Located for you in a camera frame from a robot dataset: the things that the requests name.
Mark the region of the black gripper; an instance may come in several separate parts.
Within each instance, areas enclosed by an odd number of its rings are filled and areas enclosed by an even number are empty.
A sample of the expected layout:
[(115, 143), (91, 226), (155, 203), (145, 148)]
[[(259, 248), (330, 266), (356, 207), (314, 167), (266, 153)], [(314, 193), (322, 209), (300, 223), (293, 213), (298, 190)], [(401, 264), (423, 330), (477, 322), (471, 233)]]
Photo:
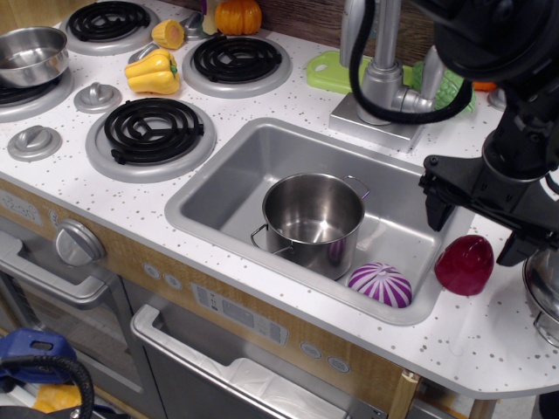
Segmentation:
[(505, 163), (493, 146), (482, 156), (429, 155), (419, 186), (426, 194), (427, 223), (441, 231), (456, 207), (464, 207), (512, 231), (497, 264), (515, 266), (538, 249), (558, 247), (558, 201), (541, 179), (558, 168), (558, 148), (535, 171), (522, 173)]

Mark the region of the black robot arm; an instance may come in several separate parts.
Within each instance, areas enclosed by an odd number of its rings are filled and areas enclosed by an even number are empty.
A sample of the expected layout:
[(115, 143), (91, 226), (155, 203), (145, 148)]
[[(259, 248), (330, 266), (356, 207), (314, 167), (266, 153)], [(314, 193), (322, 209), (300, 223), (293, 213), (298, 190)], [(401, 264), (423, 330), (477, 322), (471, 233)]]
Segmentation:
[(558, 167), (558, 4), (555, 1), (421, 1), (442, 62), (505, 94), (479, 158), (431, 155), (421, 186), (429, 225), (455, 207), (511, 232), (498, 263), (513, 266), (558, 246), (558, 203), (542, 179)]

